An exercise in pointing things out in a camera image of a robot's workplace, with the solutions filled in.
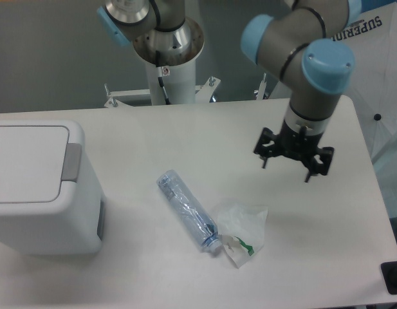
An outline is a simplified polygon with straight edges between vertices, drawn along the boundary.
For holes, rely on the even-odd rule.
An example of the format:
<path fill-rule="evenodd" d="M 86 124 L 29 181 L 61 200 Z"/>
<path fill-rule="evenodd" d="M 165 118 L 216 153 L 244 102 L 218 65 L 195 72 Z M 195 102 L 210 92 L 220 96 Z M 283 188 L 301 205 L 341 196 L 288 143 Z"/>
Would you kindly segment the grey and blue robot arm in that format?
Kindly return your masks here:
<path fill-rule="evenodd" d="M 290 13 L 254 17 L 241 36 L 242 52 L 291 89 L 279 133 L 263 129 L 254 148 L 262 160 L 299 161 L 308 176 L 326 175 L 332 147 L 320 139 L 355 66 L 351 49 L 333 36 L 358 19 L 360 1 L 290 1 Z M 184 1 L 106 1 L 97 11 L 106 32 L 132 44 L 145 62 L 155 105 L 195 101 L 195 74 L 178 73 L 203 49 L 200 27 L 185 14 Z"/>

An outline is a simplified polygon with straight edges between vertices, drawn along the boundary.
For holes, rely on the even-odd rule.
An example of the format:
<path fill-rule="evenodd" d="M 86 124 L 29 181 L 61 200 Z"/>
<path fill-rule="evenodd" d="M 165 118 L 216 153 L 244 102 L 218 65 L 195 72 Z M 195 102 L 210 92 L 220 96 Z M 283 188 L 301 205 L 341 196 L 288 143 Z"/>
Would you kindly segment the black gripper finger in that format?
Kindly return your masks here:
<path fill-rule="evenodd" d="M 319 174 L 326 176 L 328 174 L 334 151 L 335 149 L 333 147 L 317 147 L 303 158 L 303 164 L 308 169 L 305 183 L 308 183 L 312 176 Z"/>
<path fill-rule="evenodd" d="M 264 127 L 255 145 L 254 154 L 258 155 L 263 161 L 262 168 L 265 169 L 269 158 L 275 158 L 282 155 L 280 136 L 274 134 L 271 129 Z"/>

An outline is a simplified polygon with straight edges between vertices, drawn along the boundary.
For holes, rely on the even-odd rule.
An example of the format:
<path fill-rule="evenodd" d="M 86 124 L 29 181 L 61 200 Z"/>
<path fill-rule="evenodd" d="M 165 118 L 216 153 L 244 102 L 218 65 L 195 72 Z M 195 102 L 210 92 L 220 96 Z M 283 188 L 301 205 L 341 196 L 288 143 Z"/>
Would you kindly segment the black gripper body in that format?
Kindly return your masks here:
<path fill-rule="evenodd" d="M 300 128 L 294 131 L 284 121 L 277 135 L 277 142 L 289 155 L 311 157 L 317 154 L 322 135 L 323 133 L 318 135 L 307 135 L 307 132 L 300 133 Z"/>

